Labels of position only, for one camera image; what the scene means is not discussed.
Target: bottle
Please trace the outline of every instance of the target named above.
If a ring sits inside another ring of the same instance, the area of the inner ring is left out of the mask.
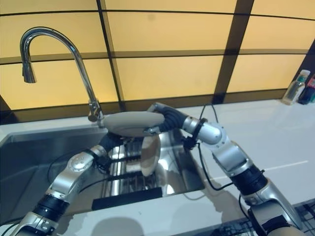
[[[305,81],[311,72],[309,70],[301,70],[299,76],[287,88],[282,102],[286,105],[292,105],[305,88]]]
[[[309,104],[314,94],[315,94],[315,74],[308,81],[306,88],[304,89],[301,96],[299,97],[298,102],[303,105]]]
[[[313,94],[312,98],[311,98],[311,102],[315,103],[315,93]]]

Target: black cable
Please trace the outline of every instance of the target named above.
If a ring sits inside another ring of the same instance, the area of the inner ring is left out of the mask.
[[[4,221],[4,222],[0,225],[0,227],[1,227],[2,225],[11,224],[11,223],[13,223],[13,222],[15,222],[15,221],[21,221],[23,218],[24,218],[24,216],[18,217],[18,218],[14,218],[14,219],[11,219],[11,220]]]
[[[79,191],[79,193],[82,193],[84,190],[86,190],[87,188],[93,186],[94,184],[103,182],[103,181],[105,181],[105,180],[107,180],[107,179],[108,179],[108,178],[104,178],[104,179],[98,180],[98,181],[96,181],[96,182],[94,182],[94,183],[91,183],[91,184],[85,186],[84,188],[82,188],[82,189]]]
[[[201,153],[200,143],[198,143],[198,150],[199,150],[199,157],[200,157],[201,166],[202,166],[203,172],[205,173],[205,176],[206,176],[207,181],[208,181],[208,183],[210,184],[210,186],[211,186],[214,190],[220,191],[220,190],[222,190],[222,189],[224,189],[224,188],[226,188],[226,187],[232,185],[233,183],[231,182],[231,183],[228,183],[228,184],[226,184],[226,185],[223,185],[223,186],[220,187],[220,188],[216,188],[216,187],[213,186],[213,184],[211,183],[210,178],[209,178],[209,176],[208,176],[208,174],[207,174],[207,171],[206,171],[206,168],[205,168],[205,164],[203,163],[203,157],[202,157],[202,153]]]
[[[1,236],[5,236],[5,234],[6,234],[10,229],[12,229],[14,226],[18,225],[19,223],[20,223],[20,222],[15,223],[15,224],[11,225],[10,227],[8,227],[8,228],[2,233]]]
[[[86,148],[81,148],[81,149],[78,149],[78,150],[69,151],[69,152],[67,152],[67,153],[65,153],[65,154],[63,154],[63,155],[57,157],[55,160],[53,160],[53,161],[49,164],[49,167],[48,167],[48,170],[47,170],[47,181],[48,181],[49,183],[52,183],[51,180],[50,180],[50,178],[49,178],[49,175],[50,175],[50,170],[51,170],[53,164],[55,164],[58,160],[60,160],[60,159],[62,159],[62,158],[64,158],[64,157],[66,157],[66,156],[68,156],[68,155],[70,155],[70,154],[71,154],[71,157],[72,157],[73,154],[80,153],[80,152],[82,152],[82,151],[84,151],[84,150],[86,150]]]
[[[212,103],[209,103],[209,104],[207,103],[207,104],[205,104],[203,106],[202,111],[201,111],[200,116],[199,116],[199,119],[202,118],[203,112],[205,111],[205,108],[206,108],[207,105],[210,105],[212,107],[212,110],[213,110],[213,112],[215,114],[215,117],[216,117],[216,122],[218,123],[219,122],[218,115],[217,115],[216,109],[215,109],[215,107],[214,107],[214,105]]]
[[[241,204],[241,194],[238,196],[238,205],[240,206],[240,209],[241,209],[242,213],[244,214],[244,216],[245,216],[249,221],[251,221],[250,218],[248,217],[248,215],[245,213],[243,207],[242,207],[242,204]]]
[[[205,105],[203,106],[202,111],[201,111],[200,116],[199,116],[199,119],[202,118],[202,115],[203,115],[203,112],[205,111],[206,106],[207,106],[207,104],[205,104]]]
[[[219,119],[218,119],[218,116],[217,116],[216,109],[215,109],[215,107],[214,107],[214,105],[213,105],[212,103],[211,103],[210,105],[211,105],[212,110],[213,110],[213,112],[214,112],[214,114],[215,114],[215,117],[216,117],[216,122],[218,123],[218,122],[219,122]]]
[[[215,114],[215,117],[216,117],[216,121],[219,122],[215,107],[213,106],[212,103],[210,103],[210,105],[211,105],[211,107],[212,107],[212,109],[214,111],[214,114]],[[199,119],[202,119],[202,115],[203,115],[203,112],[204,112],[206,106],[207,106],[207,104],[205,104],[203,106],[202,111],[201,111],[200,116],[199,116]],[[202,153],[201,153],[200,143],[198,143],[198,150],[199,150],[199,158],[200,158],[201,166],[202,166],[203,172],[205,173],[205,176],[207,178],[207,181],[208,181],[209,185],[216,191],[220,191],[220,190],[222,190],[222,189],[232,185],[233,183],[231,182],[231,183],[228,183],[228,184],[226,184],[226,185],[224,185],[224,186],[222,186],[220,188],[214,187],[214,185],[211,183],[210,178],[208,176],[208,173],[206,171],[205,164],[203,163],[203,157],[202,157]]]

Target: countertop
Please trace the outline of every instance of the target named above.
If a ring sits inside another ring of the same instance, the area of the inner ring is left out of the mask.
[[[264,169],[292,203],[315,197],[315,104],[286,106],[278,100],[215,105],[219,122],[230,139],[236,141],[260,169]],[[199,117],[202,107],[180,111]],[[204,117],[215,121],[211,106]],[[0,140],[12,132],[89,125],[86,117],[36,121],[0,126]],[[197,148],[191,151],[200,168]],[[202,146],[203,156],[213,181],[229,182]],[[56,230],[67,236],[168,236],[192,235],[239,218],[239,192],[234,186],[215,192],[206,189],[144,202],[64,217]],[[2,233],[8,226],[2,226]]]

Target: faucet spout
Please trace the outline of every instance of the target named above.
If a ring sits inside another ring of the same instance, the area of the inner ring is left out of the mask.
[[[87,71],[85,69],[82,57],[75,47],[75,45],[68,39],[65,35],[48,27],[35,27],[27,30],[20,41],[20,51],[21,51],[21,58],[22,58],[22,74],[24,77],[24,81],[26,83],[36,83],[36,78],[32,69],[32,62],[30,56],[30,44],[31,41],[40,35],[46,35],[53,37],[60,42],[62,42],[72,53],[75,63],[80,71],[80,75],[84,84],[84,87],[89,96],[89,107],[90,107],[90,114],[89,120],[92,122],[99,121],[98,124],[100,126],[101,120],[103,119],[103,113],[100,107],[100,104],[95,97],[90,79],[88,77]]]

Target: sink basin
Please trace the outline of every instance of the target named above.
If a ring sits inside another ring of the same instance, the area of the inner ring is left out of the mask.
[[[31,211],[50,182],[65,168],[68,159],[98,144],[105,132],[97,127],[80,126],[12,133],[5,137],[0,142],[0,223],[22,217]],[[128,199],[132,199],[128,197],[129,194],[139,193],[142,196],[139,201],[143,201],[155,198],[146,194],[150,190],[159,189],[161,194],[157,197],[167,197],[203,189],[191,153],[183,147],[181,137],[180,130],[159,135],[160,159],[152,175],[134,175],[95,184],[77,196],[66,214],[91,211],[95,199],[114,198],[114,205],[107,204],[105,208],[131,203],[128,202]],[[141,143],[141,140],[137,140],[131,147],[117,147],[110,155],[113,159],[137,157],[141,154]],[[122,175],[128,165],[130,163],[125,161],[113,163],[110,174]],[[91,177],[84,185],[106,176],[104,172],[93,168]],[[127,202],[119,201],[120,197],[127,199]]]

